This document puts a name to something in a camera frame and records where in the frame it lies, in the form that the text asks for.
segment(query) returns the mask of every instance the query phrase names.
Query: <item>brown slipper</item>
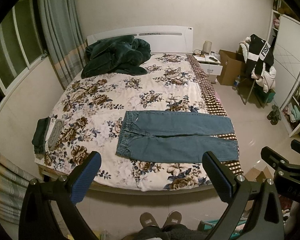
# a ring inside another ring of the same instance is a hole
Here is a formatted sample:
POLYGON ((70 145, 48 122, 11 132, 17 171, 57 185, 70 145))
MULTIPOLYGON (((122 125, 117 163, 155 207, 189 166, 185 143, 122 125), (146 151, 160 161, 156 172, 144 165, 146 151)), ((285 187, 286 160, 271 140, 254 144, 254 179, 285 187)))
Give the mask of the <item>brown slipper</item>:
POLYGON ((151 215, 148 212, 144 212, 140 216, 140 223, 143 228, 148 227, 148 226, 156 226, 159 227, 157 221, 155 221, 153 215, 151 215))
POLYGON ((176 224, 180 224, 181 223, 181 219, 182 219, 182 215, 179 211, 172 211, 167 219, 166 222, 164 223, 163 227, 169 226, 169 225, 176 225, 176 224))

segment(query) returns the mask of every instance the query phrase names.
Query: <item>mattress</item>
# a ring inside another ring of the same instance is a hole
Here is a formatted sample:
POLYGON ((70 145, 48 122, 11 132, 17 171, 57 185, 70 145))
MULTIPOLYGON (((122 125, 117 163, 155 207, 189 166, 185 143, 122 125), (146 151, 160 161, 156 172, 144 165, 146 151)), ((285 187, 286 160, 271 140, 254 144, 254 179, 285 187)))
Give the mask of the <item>mattress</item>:
MULTIPOLYGON (((59 174, 69 174, 91 151, 98 151, 102 158, 94 179, 98 184, 141 191, 211 184, 201 163, 149 163, 115 154, 126 110, 226 116, 213 86, 192 55, 155 54, 142 67, 148 74, 109 73, 81 79, 79 73, 50 114, 65 122, 58 147, 45 155, 35 155, 35 162, 59 174)), ((235 134, 217 136, 236 140, 235 134)), ((234 174, 242 173, 238 161, 224 164, 234 174)))

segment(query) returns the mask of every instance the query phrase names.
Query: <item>window frame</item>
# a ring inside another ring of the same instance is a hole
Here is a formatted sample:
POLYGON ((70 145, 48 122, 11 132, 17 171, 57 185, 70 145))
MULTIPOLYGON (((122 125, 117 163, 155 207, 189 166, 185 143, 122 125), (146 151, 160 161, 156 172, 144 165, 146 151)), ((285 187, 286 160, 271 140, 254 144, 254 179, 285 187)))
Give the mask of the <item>window frame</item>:
MULTIPOLYGON (((16 19, 16 12, 15 12, 15 6, 12 7, 11 11, 12 11, 12 18, 13 18, 13 26, 14 26, 14 31, 15 34, 17 36, 17 40, 18 40, 18 45, 19 48, 21 50, 23 59, 26 63, 26 68, 19 74, 19 75, 14 75, 15 79, 11 82, 11 84, 5 88, 1 78, 0 78, 0 89, 4 95, 3 99, 0 102, 0 111, 2 110, 3 106, 5 105, 5 103, 8 101, 9 97, 11 96, 11 94, 14 92, 14 90, 18 87, 18 85, 20 85, 20 83, 26 78, 27 75, 29 75, 29 73, 34 70, 34 68, 39 65, 39 63, 41 63, 43 60, 45 60, 45 58, 48 56, 46 51, 43 49, 42 46, 42 42, 39 36, 39 32, 38 32, 38 28, 37 28, 37 24, 35 21, 35 17, 34 17, 34 9, 33 9, 33 3, 32 0, 29 1, 30 4, 30 12, 31 12, 31 19, 32 19, 32 24, 33 24, 33 28, 34 28, 34 32, 36 34, 36 39, 37 42, 39 44, 40 50, 41 50, 41 55, 34 60, 34 62, 32 62, 31 64, 28 61, 28 58, 26 57, 26 53, 25 50, 23 48, 22 42, 21 42, 21 38, 20 38, 20 34, 19 34, 19 30, 18 30, 18 23, 17 23, 17 19, 16 19)), ((3 35, 0 35, 0 42, 2 45, 3 50, 6 50, 6 46, 5 46, 5 41, 3 38, 3 35)), ((4 51, 5 57, 6 59, 9 61, 9 53, 4 51)))

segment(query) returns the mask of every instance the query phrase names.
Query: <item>blue gripper pad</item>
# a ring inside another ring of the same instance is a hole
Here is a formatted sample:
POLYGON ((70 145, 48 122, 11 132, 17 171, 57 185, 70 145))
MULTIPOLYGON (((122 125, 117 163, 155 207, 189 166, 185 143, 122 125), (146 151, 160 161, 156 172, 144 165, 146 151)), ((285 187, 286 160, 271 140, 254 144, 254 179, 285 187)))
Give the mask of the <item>blue gripper pad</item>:
POLYGON ((232 186, 207 152, 205 152, 202 156, 202 166, 209 176, 209 179, 216 189, 221 201, 230 203, 233 197, 232 186))
POLYGON ((88 164, 86 164, 83 171, 72 185, 70 200, 74 205, 83 200, 100 167, 101 156, 100 153, 95 152, 95 155, 91 158, 88 164))

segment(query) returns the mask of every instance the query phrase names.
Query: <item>bed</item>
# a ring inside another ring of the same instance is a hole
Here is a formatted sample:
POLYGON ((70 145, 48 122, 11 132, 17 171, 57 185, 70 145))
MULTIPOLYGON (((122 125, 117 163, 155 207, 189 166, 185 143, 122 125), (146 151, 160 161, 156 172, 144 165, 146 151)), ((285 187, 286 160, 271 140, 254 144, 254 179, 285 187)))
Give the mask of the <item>bed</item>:
MULTIPOLYGON (((180 189, 210 188, 211 182, 201 163, 149 163, 115 154, 127 110, 185 111, 226 116, 213 86, 190 54, 192 30, 182 26, 143 26, 89 36, 88 44, 124 34, 134 34, 148 41, 152 56, 141 65, 148 74, 108 73, 81 79, 79 73, 51 111, 50 117, 65 121, 57 149, 45 155, 35 155, 35 162, 43 173, 52 176, 69 174, 94 150, 102 157, 94 186, 104 191, 120 188, 129 194, 140 191, 160 194, 180 192, 180 189)), ((236 140, 235 134, 218 137, 236 140)), ((242 174, 239 161, 231 160, 224 164, 234 174, 242 174)))

